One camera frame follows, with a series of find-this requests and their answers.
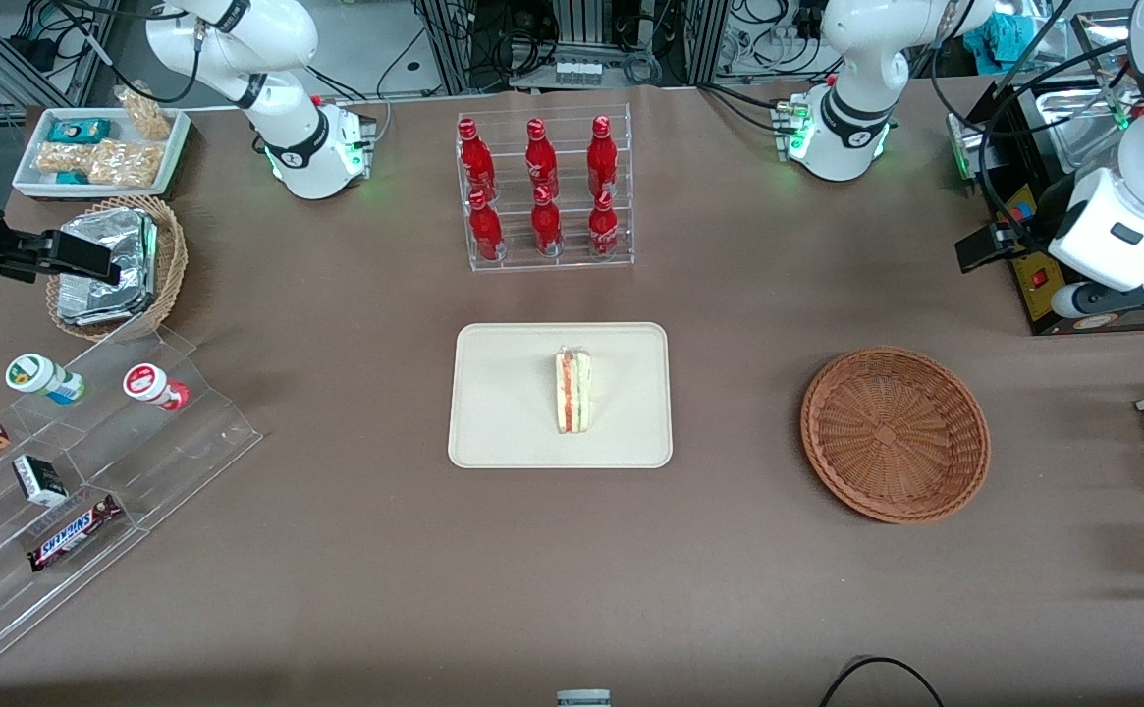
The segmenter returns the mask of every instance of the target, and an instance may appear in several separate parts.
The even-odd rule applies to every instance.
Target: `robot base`
[[[853,180],[866,173],[868,165],[881,156],[890,126],[882,128],[876,144],[847,148],[820,116],[820,102],[827,93],[828,86],[817,86],[809,93],[792,95],[787,112],[773,110],[773,126],[777,129],[795,130],[794,135],[777,135],[778,157],[782,162],[795,161],[803,165],[819,178]]]
[[[301,198],[327,198],[352,181],[371,175],[374,156],[374,121],[364,124],[357,113],[337,106],[320,106],[328,120],[328,135],[305,165],[283,165],[267,148],[267,157],[277,178]]]

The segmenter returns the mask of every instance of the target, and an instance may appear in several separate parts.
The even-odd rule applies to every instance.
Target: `aluminum foil container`
[[[61,276],[57,316],[74,326],[119,321],[140,315],[154,299],[157,224],[142,209],[118,207],[82,214],[61,227],[84,240],[109,247],[121,269],[118,285],[92,278]]]

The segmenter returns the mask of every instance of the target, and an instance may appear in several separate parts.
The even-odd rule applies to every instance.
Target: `round wicker basket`
[[[982,408],[951,371],[912,350],[833,359],[808,387],[800,424],[828,491],[887,523],[946,518],[986,480]]]
[[[175,212],[156,197],[105,198],[104,201],[87,209],[87,213],[118,209],[122,206],[132,207],[132,209],[144,209],[157,221],[157,294],[149,310],[141,315],[145,323],[157,327],[170,313],[170,309],[175,308],[175,300],[177,300],[180,288],[183,286],[183,272],[186,270],[186,241],[183,239],[183,229],[175,219]],[[66,334],[81,336],[88,341],[100,341],[126,323],[103,323],[103,325],[74,327],[61,321],[56,315],[56,295],[59,293],[59,277],[47,278],[47,316],[51,318],[51,323],[55,323],[57,328]]]

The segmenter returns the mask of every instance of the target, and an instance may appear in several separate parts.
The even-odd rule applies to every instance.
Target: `sandwich slice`
[[[590,358],[585,350],[563,348],[554,357],[557,376],[558,434],[581,434],[589,429]]]

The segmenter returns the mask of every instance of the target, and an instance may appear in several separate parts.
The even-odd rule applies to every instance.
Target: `white tray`
[[[170,178],[175,176],[175,166],[186,143],[186,133],[191,118],[185,111],[176,108],[162,108],[170,121],[170,135],[164,143],[166,157],[157,170],[157,178],[148,189],[114,186],[113,184],[57,184],[55,174],[43,174],[34,169],[34,157],[38,146],[47,140],[47,133],[55,121],[77,120],[77,118],[109,118],[113,124],[109,137],[130,142],[149,142],[135,129],[135,124],[127,117],[122,108],[48,108],[38,118],[34,133],[25,146],[23,158],[14,174],[14,189],[32,198],[111,198],[111,197],[157,197],[169,189]]]
[[[554,355],[593,357],[593,421],[558,434]],[[450,460],[464,469],[657,469],[672,458],[667,332],[653,323],[469,325],[454,357]]]

